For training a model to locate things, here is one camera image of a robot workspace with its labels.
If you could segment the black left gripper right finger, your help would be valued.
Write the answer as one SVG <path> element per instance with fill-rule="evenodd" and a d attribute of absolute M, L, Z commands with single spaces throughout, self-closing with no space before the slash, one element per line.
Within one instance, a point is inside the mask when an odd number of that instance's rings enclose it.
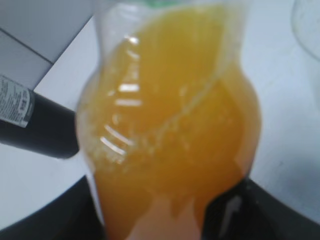
<path fill-rule="evenodd" d="M 318 240 L 320 226 L 245 178 L 207 207 L 204 240 Z"/>

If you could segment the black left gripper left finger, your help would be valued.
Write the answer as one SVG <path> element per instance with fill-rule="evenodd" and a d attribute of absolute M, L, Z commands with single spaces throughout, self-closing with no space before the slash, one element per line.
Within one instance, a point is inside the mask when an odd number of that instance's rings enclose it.
<path fill-rule="evenodd" d="M 82 177 L 58 198 L 2 229 L 2 240 L 104 240 L 89 184 Z"/>

